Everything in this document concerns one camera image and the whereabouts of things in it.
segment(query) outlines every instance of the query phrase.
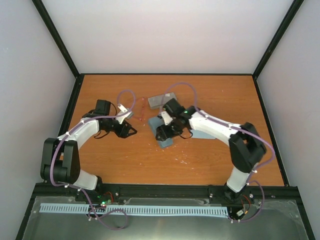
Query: gray box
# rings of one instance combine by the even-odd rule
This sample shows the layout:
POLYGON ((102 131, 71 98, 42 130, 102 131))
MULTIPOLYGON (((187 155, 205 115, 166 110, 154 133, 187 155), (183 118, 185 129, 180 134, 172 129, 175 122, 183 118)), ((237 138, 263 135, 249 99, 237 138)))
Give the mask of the gray box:
POLYGON ((162 107, 170 99, 176 99, 177 100, 176 95, 173 92, 169 92, 169 93, 158 95, 158 96, 149 97, 148 98, 148 102, 149 102, 149 106, 150 106, 151 109, 157 109, 157 108, 162 107))

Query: wood surface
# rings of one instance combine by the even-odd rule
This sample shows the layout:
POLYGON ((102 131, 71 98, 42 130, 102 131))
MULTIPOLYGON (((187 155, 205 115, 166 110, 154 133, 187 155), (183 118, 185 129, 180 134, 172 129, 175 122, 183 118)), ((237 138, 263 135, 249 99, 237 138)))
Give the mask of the wood surface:
MULTIPOLYGON (((139 117, 142 97, 163 94, 177 82, 188 82, 196 88, 199 108, 232 123, 250 122, 261 137, 271 142, 251 76, 86 75, 70 127, 95 108, 97 99, 116 105, 117 95, 124 89, 131 89, 139 99, 133 109, 139 117)), ((184 107, 193 105, 194 95, 188 86, 178 85, 172 92, 184 107)), ((133 97, 124 93, 120 102, 129 108, 133 97)), ((137 129, 136 135, 123 139, 111 132, 102 139, 91 137, 79 151, 81 168, 101 176, 104 183, 223 185, 233 168, 229 147, 217 139, 175 137, 172 146, 161 149, 148 126, 148 119, 158 112, 158 109, 151 110, 147 101, 142 121, 128 120, 137 129)), ((268 150, 262 161, 270 156, 268 150)), ((259 169, 252 179, 264 186, 283 186, 276 159, 259 169)))

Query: robotic arm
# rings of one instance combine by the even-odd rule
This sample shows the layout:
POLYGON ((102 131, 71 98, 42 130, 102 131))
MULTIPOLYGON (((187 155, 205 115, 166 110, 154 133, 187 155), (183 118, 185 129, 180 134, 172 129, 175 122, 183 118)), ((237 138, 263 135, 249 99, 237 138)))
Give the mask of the robotic arm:
MULTIPOLYGON (((110 106, 111 103, 109 101, 98 100, 95 109, 86 113, 81 121, 98 116, 108 116, 110 106)), ((99 131, 114 132, 119 138, 123 139, 137 133, 137 130, 125 121, 125 118, 129 118, 133 113, 121 104, 118 107, 121 110, 118 115, 126 112, 127 114, 115 118, 93 119, 81 125, 72 134, 68 134, 53 166, 53 178, 55 181, 73 184, 87 190, 95 190, 97 184, 102 183, 102 179, 99 176, 81 170, 79 149, 91 136, 99 131)), ((54 152, 59 142, 66 137, 66 134, 57 138, 48 138, 44 142, 40 175, 46 181, 50 181, 50 167, 54 152)))
POLYGON ((230 201, 235 200, 246 186, 251 171, 266 153, 266 147, 261 141, 250 135, 225 127, 207 118, 210 117, 258 135, 256 128, 248 122, 244 125, 230 123, 200 110, 206 116, 204 117, 196 111, 194 106, 185 109, 175 99, 169 100, 163 109, 161 117, 164 124, 156 129, 156 140, 165 141, 168 138, 180 136, 183 129, 187 128, 189 131, 194 129, 210 134, 229 146, 234 167, 225 184, 224 195, 230 201))

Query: black frame post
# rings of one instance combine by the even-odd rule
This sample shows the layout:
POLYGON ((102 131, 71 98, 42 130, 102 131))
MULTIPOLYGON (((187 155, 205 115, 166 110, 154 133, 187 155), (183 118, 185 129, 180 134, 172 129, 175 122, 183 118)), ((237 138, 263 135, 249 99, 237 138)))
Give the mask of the black frame post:
POLYGON ((56 45, 58 46, 60 52, 62 53, 66 63, 68 64, 72 74, 75 78, 79 77, 79 72, 77 70, 76 65, 74 64, 74 61, 72 60, 64 42, 62 41, 54 23, 51 20, 51 17, 49 16, 49 13, 47 12, 47 9, 43 2, 41 0, 32 0, 35 8, 39 12, 44 24, 48 28, 53 40, 55 41, 56 45))
POLYGON ((258 79, 259 75, 261 74, 262 70, 264 69, 269 58, 271 57, 276 46, 280 42, 282 36, 285 34, 287 28, 289 27, 291 21, 294 19, 296 13, 298 12, 298 10, 303 2, 304 2, 304 0, 293 0, 288 12, 284 16, 279 28, 275 32, 269 46, 267 47, 266 51, 264 52, 258 66, 254 70, 254 73, 252 74, 253 79, 255 79, 255 80, 258 79))

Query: wooden table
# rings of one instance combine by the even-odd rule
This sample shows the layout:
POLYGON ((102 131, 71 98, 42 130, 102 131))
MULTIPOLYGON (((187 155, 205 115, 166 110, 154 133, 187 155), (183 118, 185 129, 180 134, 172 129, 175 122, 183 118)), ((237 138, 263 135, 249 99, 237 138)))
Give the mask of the wooden table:
MULTIPOLYGON (((95 108, 97 99, 116 104, 118 93, 124 89, 133 90, 137 98, 149 98, 164 93, 177 82, 188 82, 196 88, 201 109, 232 123, 250 122, 261 137, 271 142, 251 76, 86 75, 70 127, 95 108)), ((193 92, 188 86, 179 85, 172 91, 184 107, 193 104, 193 92)), ((129 108, 133 97, 124 93, 120 102, 129 108)), ((137 101, 135 116, 141 114, 142 102, 137 101)), ((113 132, 102 139, 90 138, 79 151, 81 168, 101 176, 104 183, 223 185, 233 168, 229 147, 217 139, 176 137, 172 146, 161 149, 148 126, 148 119, 158 112, 146 102, 142 121, 128 120, 138 133, 126 139, 113 132)), ((268 150, 262 161, 270 156, 268 150)), ((284 185, 277 160, 259 169, 252 179, 264 186, 284 185)))

